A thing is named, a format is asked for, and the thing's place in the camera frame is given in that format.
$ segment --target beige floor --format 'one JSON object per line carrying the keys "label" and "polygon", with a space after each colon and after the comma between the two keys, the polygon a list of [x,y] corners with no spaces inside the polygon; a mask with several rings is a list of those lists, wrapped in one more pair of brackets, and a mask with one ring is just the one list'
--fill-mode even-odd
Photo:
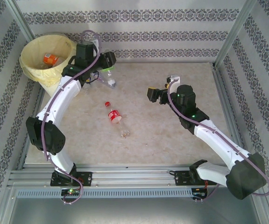
{"label": "beige floor", "polygon": [[[228,135],[208,63],[116,64],[116,89],[94,82],[73,99],[60,130],[65,150],[76,164],[191,164],[200,159],[223,163],[202,140],[185,130],[168,105],[149,102],[149,86],[163,89],[166,77],[179,74],[181,84],[196,93],[197,107]],[[104,103],[124,117],[131,135],[122,139],[111,127]],[[43,153],[29,148],[26,163],[45,163]]]}

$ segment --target bottle label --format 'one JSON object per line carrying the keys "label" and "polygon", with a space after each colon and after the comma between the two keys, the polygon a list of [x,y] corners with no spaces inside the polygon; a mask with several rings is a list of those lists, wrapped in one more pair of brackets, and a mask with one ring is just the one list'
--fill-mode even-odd
{"label": "bottle label", "polygon": [[111,111],[108,114],[108,117],[110,118],[110,121],[113,123],[117,123],[122,119],[122,116],[120,115],[119,111],[117,111],[117,110]]}

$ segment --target enclosure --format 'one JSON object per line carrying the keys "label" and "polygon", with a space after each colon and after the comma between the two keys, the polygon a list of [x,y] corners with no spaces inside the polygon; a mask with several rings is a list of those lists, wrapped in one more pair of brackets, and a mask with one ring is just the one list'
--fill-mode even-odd
{"label": "enclosure", "polygon": [[[54,167],[26,128],[58,83],[51,90],[29,79],[19,57],[35,38],[76,44],[87,29],[115,53],[117,85],[82,88],[63,116],[66,152],[93,174],[83,198],[62,207],[63,188],[50,187]],[[148,88],[164,89],[174,74],[226,136],[264,158],[269,178],[269,0],[0,0],[0,223],[269,223],[269,196],[239,201],[221,187],[195,204],[192,187],[176,186],[170,170],[225,163],[169,106],[148,100]],[[126,139],[106,101],[129,128]]]}

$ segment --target yellow trash bag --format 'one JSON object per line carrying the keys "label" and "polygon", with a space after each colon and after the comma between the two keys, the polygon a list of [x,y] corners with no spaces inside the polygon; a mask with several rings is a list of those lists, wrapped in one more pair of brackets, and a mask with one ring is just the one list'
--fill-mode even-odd
{"label": "yellow trash bag", "polygon": [[[46,64],[43,62],[46,53],[62,57],[65,61],[53,68],[46,69]],[[75,54],[76,43],[66,36],[44,35],[32,40],[23,48],[19,62],[23,73],[30,79],[39,82],[52,96],[60,82],[63,69]]]}

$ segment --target patterned wallpaper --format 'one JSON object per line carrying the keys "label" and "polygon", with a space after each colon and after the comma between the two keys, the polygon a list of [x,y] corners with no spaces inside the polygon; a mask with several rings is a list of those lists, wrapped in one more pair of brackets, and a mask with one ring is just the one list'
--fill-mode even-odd
{"label": "patterned wallpaper", "polygon": [[220,73],[243,143],[263,156],[269,177],[269,1],[255,4]]}
{"label": "patterned wallpaper", "polygon": [[89,28],[120,62],[213,62],[244,2],[17,0],[36,36],[59,32],[80,42]]}
{"label": "patterned wallpaper", "polygon": [[18,57],[26,44],[0,0],[0,203],[26,140],[25,121],[34,113],[40,86],[22,73]]}

